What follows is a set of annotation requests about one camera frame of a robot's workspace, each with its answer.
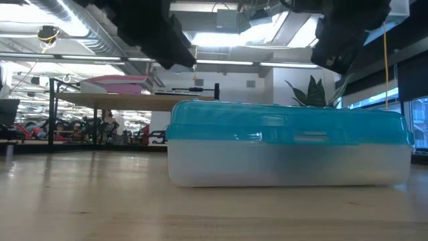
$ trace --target plastic storage box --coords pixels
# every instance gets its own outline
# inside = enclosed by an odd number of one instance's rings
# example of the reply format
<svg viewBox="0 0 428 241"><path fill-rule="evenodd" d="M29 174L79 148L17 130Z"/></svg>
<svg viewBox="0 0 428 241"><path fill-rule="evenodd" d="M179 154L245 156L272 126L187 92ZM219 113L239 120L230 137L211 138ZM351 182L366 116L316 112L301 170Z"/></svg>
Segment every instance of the plastic storage box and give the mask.
<svg viewBox="0 0 428 241"><path fill-rule="evenodd" d="M398 184L412 144L395 112L197 100L174 107L167 139L187 187Z"/></svg>

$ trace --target glass window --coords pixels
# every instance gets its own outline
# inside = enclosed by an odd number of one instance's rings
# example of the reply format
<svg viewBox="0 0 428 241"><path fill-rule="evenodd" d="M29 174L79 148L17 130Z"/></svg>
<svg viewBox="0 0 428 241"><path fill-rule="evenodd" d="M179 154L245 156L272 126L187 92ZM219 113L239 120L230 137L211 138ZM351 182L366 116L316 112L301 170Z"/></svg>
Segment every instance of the glass window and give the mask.
<svg viewBox="0 0 428 241"><path fill-rule="evenodd" d="M399 89L398 88L394 88L394 89L388 91L388 100L393 100L393 99L396 99L398 97L399 97ZM387 98L387 93L384 92L384 93L372 96L368 99L361 100L360 102L357 102L355 104L351 104L350 106L348 106L348 108L354 109L354 108L360 108L360 107L368 106L370 104L382 103L382 102L385 102L386 98Z"/></svg>
<svg viewBox="0 0 428 241"><path fill-rule="evenodd" d="M428 98L412 100L413 134L416 148L428 148Z"/></svg>
<svg viewBox="0 0 428 241"><path fill-rule="evenodd" d="M386 105L380 105L372 108L368 108L369 110L387 110ZM388 105L388 111L393 111L401 114L401 106L399 102L390 103Z"/></svg>

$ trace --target wooden desk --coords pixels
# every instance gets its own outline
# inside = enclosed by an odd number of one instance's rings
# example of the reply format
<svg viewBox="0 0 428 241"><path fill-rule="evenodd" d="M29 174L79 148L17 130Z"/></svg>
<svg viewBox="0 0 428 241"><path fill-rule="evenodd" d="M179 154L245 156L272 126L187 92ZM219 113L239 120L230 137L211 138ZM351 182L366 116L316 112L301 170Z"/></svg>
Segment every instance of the wooden desk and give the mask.
<svg viewBox="0 0 428 241"><path fill-rule="evenodd" d="M88 151L14 159L0 171L4 241L428 237L424 166L413 166L409 181L395 187L180 188L169 180L164 153Z"/></svg>
<svg viewBox="0 0 428 241"><path fill-rule="evenodd" d="M129 94L86 94L57 93L56 97L78 106L108 110L171 111L183 100L196 99L194 96L129 95ZM214 100L213 97L197 97L198 100Z"/></svg>

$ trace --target ceiling pipe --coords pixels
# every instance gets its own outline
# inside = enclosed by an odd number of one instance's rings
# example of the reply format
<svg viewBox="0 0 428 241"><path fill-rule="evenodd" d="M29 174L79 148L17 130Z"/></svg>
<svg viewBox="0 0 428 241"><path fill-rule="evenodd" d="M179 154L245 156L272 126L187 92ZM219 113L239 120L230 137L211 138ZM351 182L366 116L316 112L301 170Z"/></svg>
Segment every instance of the ceiling pipe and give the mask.
<svg viewBox="0 0 428 241"><path fill-rule="evenodd" d="M79 39L81 44L86 46L96 55L102 56L126 56L124 50L106 33L100 24L80 6L70 0L26 0L28 3L39 7L47 14L57 17L64 25L71 26L69 31L74 29L87 29L84 39ZM126 64L121 66L122 70L129 74L141 75L142 72L134 66Z"/></svg>

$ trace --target wooden table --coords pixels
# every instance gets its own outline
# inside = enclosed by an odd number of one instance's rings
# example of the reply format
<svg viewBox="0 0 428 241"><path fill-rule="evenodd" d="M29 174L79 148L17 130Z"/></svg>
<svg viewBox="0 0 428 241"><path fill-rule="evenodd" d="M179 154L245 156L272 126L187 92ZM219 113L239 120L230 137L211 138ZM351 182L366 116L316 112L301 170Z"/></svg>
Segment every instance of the wooden table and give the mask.
<svg viewBox="0 0 428 241"><path fill-rule="evenodd" d="M16 155L0 180L2 241L428 237L424 166L394 187L181 188L165 153L87 151Z"/></svg>
<svg viewBox="0 0 428 241"><path fill-rule="evenodd" d="M176 103L184 100L214 100L214 97L167 96L143 94L86 94L57 93L56 97L78 106L108 110L171 111Z"/></svg>

